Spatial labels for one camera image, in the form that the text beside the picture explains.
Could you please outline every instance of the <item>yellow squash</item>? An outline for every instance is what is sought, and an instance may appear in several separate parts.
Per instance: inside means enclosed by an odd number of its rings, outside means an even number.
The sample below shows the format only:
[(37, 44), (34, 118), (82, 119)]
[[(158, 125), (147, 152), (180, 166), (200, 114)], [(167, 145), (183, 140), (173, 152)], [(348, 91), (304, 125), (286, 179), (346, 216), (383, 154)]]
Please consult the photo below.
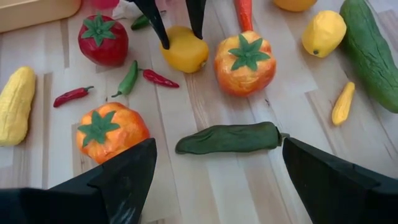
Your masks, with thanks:
[(341, 92), (341, 95), (338, 97), (335, 107), (331, 112), (331, 121), (334, 125), (341, 125), (347, 120), (349, 110), (351, 108), (351, 102), (354, 97), (354, 91), (355, 84), (353, 82), (348, 82)]
[(311, 8), (317, 0), (274, 0), (274, 3), (290, 12), (302, 12)]
[(14, 146), (25, 139), (34, 94), (33, 69), (19, 68), (0, 95), (0, 146)]

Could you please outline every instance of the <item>toy vegetable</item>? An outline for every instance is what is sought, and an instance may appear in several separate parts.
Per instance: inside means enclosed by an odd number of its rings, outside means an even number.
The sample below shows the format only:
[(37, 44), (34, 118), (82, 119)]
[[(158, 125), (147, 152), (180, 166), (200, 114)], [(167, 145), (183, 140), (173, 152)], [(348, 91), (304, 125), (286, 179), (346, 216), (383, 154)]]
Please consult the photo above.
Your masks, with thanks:
[(0, 95), (0, 146), (21, 143), (28, 130), (30, 107), (35, 94), (35, 73), (29, 67), (18, 68)]
[(204, 66), (209, 56), (209, 48), (203, 40), (195, 37), (187, 27), (173, 26), (167, 29), (170, 48), (160, 45), (163, 57), (176, 70), (193, 73)]
[(142, 71), (142, 76), (150, 82), (153, 82), (155, 84), (164, 86), (164, 87), (169, 87), (169, 88), (179, 88), (180, 85), (173, 82), (172, 80), (169, 80), (168, 78), (165, 78), (158, 73), (152, 71), (151, 69), (144, 69)]
[(342, 49), (366, 92), (381, 106), (398, 113), (398, 68), (365, 0), (345, 0), (340, 14), (347, 25)]
[(78, 42), (83, 55), (98, 65), (120, 66), (127, 57), (127, 32), (108, 16), (98, 14), (85, 19)]
[(348, 82), (341, 92), (341, 95), (338, 97), (335, 107), (331, 112), (331, 121), (334, 125), (341, 125), (347, 120), (349, 110), (351, 109), (351, 102), (354, 97), (354, 91), (355, 84), (353, 82)]
[(317, 0), (274, 0), (275, 5), (291, 12), (302, 12), (311, 8)]
[[(166, 13), (166, 10), (160, 11), (160, 15), (163, 16)], [(148, 17), (145, 15), (139, 16), (132, 24), (131, 24), (131, 30), (138, 30), (145, 28), (150, 25)]]
[(284, 137), (271, 122), (249, 125), (216, 125), (187, 136), (177, 143), (177, 154), (212, 152), (253, 152), (275, 149)]
[(251, 0), (234, 0), (234, 2), (242, 31), (253, 30)]
[(320, 11), (305, 29), (302, 43), (308, 53), (323, 58), (336, 49), (346, 30), (344, 20), (337, 12)]
[(138, 62), (136, 60), (130, 66), (129, 72), (123, 78), (123, 81), (119, 84), (118, 92), (112, 97), (117, 97), (119, 95), (128, 95), (130, 94), (134, 84), (136, 84), (138, 78)]
[(224, 91), (248, 96), (272, 81), (276, 60), (268, 41), (253, 31), (246, 31), (218, 45), (215, 70)]
[(87, 96), (88, 95), (88, 90), (91, 89), (91, 88), (94, 88), (94, 87), (93, 86), (88, 86), (88, 87), (85, 87), (85, 88), (82, 87), (82, 88), (77, 88), (76, 90), (72, 90), (72, 91), (66, 92), (66, 93), (58, 96), (55, 99), (53, 107), (57, 108), (57, 107), (63, 105), (64, 103), (66, 103), (68, 101), (71, 101), (71, 100), (74, 100), (74, 99), (79, 99), (79, 98), (82, 98), (84, 96)]
[(79, 150), (97, 163), (149, 138), (139, 113), (120, 103), (107, 103), (83, 116), (76, 134)]

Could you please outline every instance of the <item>black robotic claw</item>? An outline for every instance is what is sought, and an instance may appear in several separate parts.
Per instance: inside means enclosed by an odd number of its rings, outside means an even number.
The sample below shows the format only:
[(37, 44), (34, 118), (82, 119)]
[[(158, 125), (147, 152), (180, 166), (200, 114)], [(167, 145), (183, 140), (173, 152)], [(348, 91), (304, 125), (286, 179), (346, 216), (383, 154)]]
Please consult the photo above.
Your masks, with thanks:
[[(150, 24), (158, 35), (163, 48), (169, 49), (170, 42), (163, 25), (160, 12), (156, 6), (155, 0), (127, 0), (136, 3), (137, 7), (150, 20)], [(193, 33), (199, 39), (202, 39), (203, 17), (205, 15), (206, 0), (185, 0), (188, 9), (189, 20)]]

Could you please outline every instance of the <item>small yellow squash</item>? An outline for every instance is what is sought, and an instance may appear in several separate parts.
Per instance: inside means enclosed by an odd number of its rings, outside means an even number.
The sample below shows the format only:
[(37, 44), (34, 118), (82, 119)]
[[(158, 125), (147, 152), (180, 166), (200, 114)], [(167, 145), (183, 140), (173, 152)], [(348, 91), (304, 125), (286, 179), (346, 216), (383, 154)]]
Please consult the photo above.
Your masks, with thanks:
[(338, 126), (347, 120), (351, 102), (353, 101), (355, 91), (355, 84), (348, 82), (344, 87), (341, 95), (338, 97), (335, 107), (331, 113), (331, 121), (334, 125)]

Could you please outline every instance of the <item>yellow lemon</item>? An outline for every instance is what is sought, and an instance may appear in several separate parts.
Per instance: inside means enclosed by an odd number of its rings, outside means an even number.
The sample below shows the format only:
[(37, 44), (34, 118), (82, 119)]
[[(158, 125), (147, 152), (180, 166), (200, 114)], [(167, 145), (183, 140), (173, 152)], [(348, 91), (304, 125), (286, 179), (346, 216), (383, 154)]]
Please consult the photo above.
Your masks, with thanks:
[(209, 56), (209, 48), (205, 41), (195, 37), (188, 27), (173, 26), (167, 29), (170, 48), (160, 51), (167, 63), (176, 70), (193, 73), (204, 66)]
[(275, 5), (291, 12), (301, 12), (311, 8), (317, 0), (274, 0)]
[(333, 11), (320, 11), (309, 23), (302, 36), (305, 50), (317, 57), (326, 57), (343, 40), (347, 26)]

